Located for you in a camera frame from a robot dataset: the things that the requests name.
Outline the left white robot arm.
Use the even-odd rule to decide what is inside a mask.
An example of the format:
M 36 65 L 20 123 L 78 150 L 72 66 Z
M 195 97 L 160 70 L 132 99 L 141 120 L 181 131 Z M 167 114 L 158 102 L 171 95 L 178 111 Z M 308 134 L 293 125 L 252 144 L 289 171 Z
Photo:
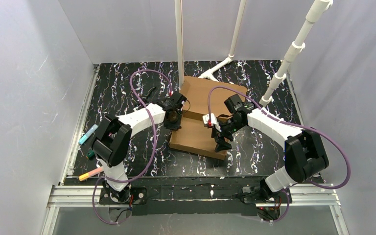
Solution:
M 123 204 L 131 198 L 130 182 L 123 162 L 131 138 L 159 124 L 168 130 L 179 130 L 182 108 L 186 101 L 184 95 L 173 92 L 169 97 L 159 99 L 130 114 L 119 117 L 106 115 L 102 119 L 87 145 L 103 167 L 103 188 L 114 202 Z

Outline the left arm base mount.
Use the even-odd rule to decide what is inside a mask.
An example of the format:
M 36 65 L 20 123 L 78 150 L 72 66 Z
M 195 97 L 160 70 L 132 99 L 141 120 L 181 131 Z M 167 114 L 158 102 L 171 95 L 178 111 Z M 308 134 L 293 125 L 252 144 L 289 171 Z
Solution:
M 98 198 L 100 205 L 126 205 L 129 209 L 135 205 L 145 205 L 147 203 L 147 188 L 126 186 L 118 192 L 112 188 L 103 188 Z

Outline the brown cardboard box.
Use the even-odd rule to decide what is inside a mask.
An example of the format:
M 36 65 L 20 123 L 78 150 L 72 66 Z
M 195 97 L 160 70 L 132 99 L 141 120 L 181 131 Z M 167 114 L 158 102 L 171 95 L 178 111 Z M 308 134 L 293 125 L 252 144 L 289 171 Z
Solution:
M 185 76 L 180 93 L 190 102 L 183 108 L 181 129 L 173 131 L 169 146 L 205 157 L 225 160 L 227 151 L 215 152 L 216 142 L 211 137 L 212 130 L 203 124 L 203 116 L 208 112 L 208 95 L 212 88 L 223 86 L 240 93 L 247 93 L 247 88 L 224 82 Z

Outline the white PVC pipe frame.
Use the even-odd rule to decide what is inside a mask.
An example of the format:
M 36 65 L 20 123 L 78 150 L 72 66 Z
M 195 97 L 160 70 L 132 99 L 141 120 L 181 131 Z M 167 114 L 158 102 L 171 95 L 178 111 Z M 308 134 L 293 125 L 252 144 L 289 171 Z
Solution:
M 305 46 L 330 0 L 176 0 L 177 80 L 185 61 L 283 59 L 278 77 Z

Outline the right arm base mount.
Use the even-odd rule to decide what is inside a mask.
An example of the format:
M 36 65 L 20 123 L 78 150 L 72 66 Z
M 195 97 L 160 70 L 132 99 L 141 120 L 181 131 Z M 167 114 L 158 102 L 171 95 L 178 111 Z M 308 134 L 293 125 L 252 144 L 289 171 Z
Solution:
M 272 192 L 266 184 L 261 183 L 259 186 L 242 187 L 234 195 L 234 198 L 239 199 L 244 204 L 273 204 L 273 206 L 268 207 L 257 207 L 257 210 L 261 221 L 274 223 L 286 216 L 291 203 L 289 193 L 290 190 L 288 189 Z

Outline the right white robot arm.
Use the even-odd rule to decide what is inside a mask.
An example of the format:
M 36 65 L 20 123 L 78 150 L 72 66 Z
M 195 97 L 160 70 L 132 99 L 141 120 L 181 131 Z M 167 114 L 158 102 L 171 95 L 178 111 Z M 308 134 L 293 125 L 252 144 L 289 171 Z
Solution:
M 249 126 L 283 145 L 284 166 L 260 181 L 253 194 L 269 198 L 296 183 L 302 183 L 329 165 L 321 137 L 316 132 L 283 124 L 252 102 L 242 101 L 235 94 L 224 102 L 231 116 L 219 121 L 212 113 L 203 116 L 204 126 L 212 129 L 215 151 L 230 150 L 233 134 Z

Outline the blue pen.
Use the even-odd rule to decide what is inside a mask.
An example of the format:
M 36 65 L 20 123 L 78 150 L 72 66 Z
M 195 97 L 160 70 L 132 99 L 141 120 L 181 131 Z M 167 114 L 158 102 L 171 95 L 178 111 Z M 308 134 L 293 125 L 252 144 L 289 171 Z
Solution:
M 82 145 L 84 144 L 89 137 L 95 132 L 95 130 L 98 128 L 97 124 L 94 124 L 79 140 L 79 144 Z

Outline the aluminium table frame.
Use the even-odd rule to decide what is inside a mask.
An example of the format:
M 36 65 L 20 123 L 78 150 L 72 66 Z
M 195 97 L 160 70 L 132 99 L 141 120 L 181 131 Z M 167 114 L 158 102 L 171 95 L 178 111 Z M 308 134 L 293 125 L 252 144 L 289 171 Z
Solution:
M 172 82 L 164 74 L 160 74 L 162 79 L 162 92 L 153 96 L 150 103 L 159 99 L 169 97 L 173 90 Z M 233 89 L 216 86 L 212 88 L 208 95 L 208 112 L 214 113 L 216 117 L 220 115 L 231 116 L 225 100 L 232 95 L 239 95 L 242 101 L 252 102 L 261 108 L 253 98 L 246 94 L 237 92 Z M 266 109 L 265 113 L 274 116 Z M 102 115 L 99 124 L 106 115 L 119 117 L 134 112 L 129 110 L 127 113 L 118 115 L 116 112 L 109 112 Z M 274 116 L 281 120 L 283 124 L 307 129 L 320 135 L 321 140 L 327 136 L 319 130 L 310 127 L 304 127 L 299 124 L 289 123 L 282 118 Z M 275 146 L 279 149 L 277 154 L 279 160 L 284 160 L 283 145 L 276 143 L 269 136 L 261 131 L 245 126 L 233 134 L 234 140 L 230 142 L 232 149 L 226 150 L 226 158 L 233 158 L 235 152 L 242 152 L 246 147 L 246 142 L 240 141 L 238 135 L 244 131 L 251 130 L 260 137 L 268 139 L 267 146 Z M 53 210 L 61 208 L 72 209 L 75 207 L 85 207 L 93 209 L 90 215 L 83 215 L 81 219 L 85 225 L 91 221 L 99 222 L 103 225 L 123 228 L 131 223 L 135 224 L 132 230 L 133 234 L 141 234 L 142 228 L 147 224 L 148 219 L 160 219 L 164 216 L 177 216 L 179 218 L 188 218 L 192 224 L 210 223 L 212 219 L 220 215 L 250 216 L 257 220 L 257 207 L 268 207 L 273 204 L 257 203 L 244 204 L 234 195 L 242 187 L 259 186 L 260 181 L 276 171 L 270 171 L 266 174 L 252 175 L 246 172 L 245 175 L 234 176 L 223 173 L 220 176 L 208 176 L 205 173 L 197 173 L 193 176 L 184 176 L 176 174 L 176 166 L 170 165 L 166 168 L 165 175 L 152 175 L 151 166 L 156 165 L 156 161 L 164 154 L 165 148 L 161 143 L 161 133 L 170 132 L 162 124 L 155 127 L 149 127 L 135 134 L 129 144 L 127 156 L 124 159 L 124 167 L 130 182 L 130 187 L 147 188 L 147 203 L 145 205 L 135 205 L 127 208 L 126 205 L 100 205 L 98 198 L 103 189 L 105 173 L 102 172 L 98 178 L 91 178 L 86 183 L 77 183 L 68 186 L 62 183 L 52 189 L 49 199 L 49 207 Z M 326 184 L 317 184 L 311 182 L 309 178 L 302 183 L 296 183 L 288 188 L 290 190 L 291 205 L 301 206 L 323 206 L 336 205 L 337 200 L 332 200 L 335 195 L 336 187 Z

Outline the orange small object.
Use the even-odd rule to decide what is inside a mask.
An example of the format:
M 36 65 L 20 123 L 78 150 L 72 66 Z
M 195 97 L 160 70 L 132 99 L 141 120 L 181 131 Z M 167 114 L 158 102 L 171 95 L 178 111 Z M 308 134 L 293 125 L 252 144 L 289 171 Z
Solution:
M 91 170 L 91 171 L 89 171 L 89 172 L 87 172 L 85 174 L 80 175 L 79 176 L 79 181 L 83 182 L 83 181 L 85 181 L 85 180 L 87 180 L 87 179 L 89 179 L 89 178 L 91 178 L 93 176 L 96 176 L 96 175 L 102 173 L 103 171 L 104 171 L 104 168 L 102 166 L 98 167 L 96 169 L 93 169 L 93 170 Z

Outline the black pliers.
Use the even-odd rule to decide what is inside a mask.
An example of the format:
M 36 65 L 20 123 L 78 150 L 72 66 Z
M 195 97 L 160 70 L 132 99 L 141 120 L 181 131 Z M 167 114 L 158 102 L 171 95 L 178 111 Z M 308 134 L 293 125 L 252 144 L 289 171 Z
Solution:
M 143 95 L 141 96 L 141 99 L 142 99 L 142 101 L 143 101 L 145 104 L 149 103 L 149 98 L 150 98 L 150 96 L 153 94 L 153 92 L 156 90 L 156 88 L 157 88 L 157 87 L 152 87 L 152 88 L 150 88 L 146 94 L 143 94 Z

